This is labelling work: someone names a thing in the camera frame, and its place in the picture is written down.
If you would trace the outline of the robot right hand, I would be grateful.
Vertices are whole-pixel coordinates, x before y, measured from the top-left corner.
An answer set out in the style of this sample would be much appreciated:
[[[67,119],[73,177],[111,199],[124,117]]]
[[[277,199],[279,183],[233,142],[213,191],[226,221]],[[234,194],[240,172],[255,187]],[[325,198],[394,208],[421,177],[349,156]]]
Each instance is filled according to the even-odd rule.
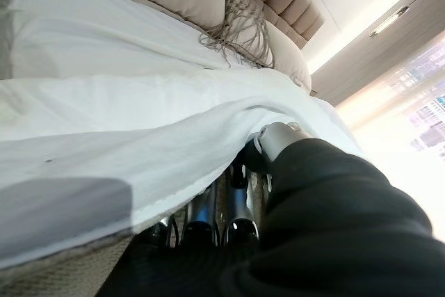
[[[281,122],[242,152],[272,177],[258,241],[127,248],[100,296],[443,296],[444,244],[371,163]]]

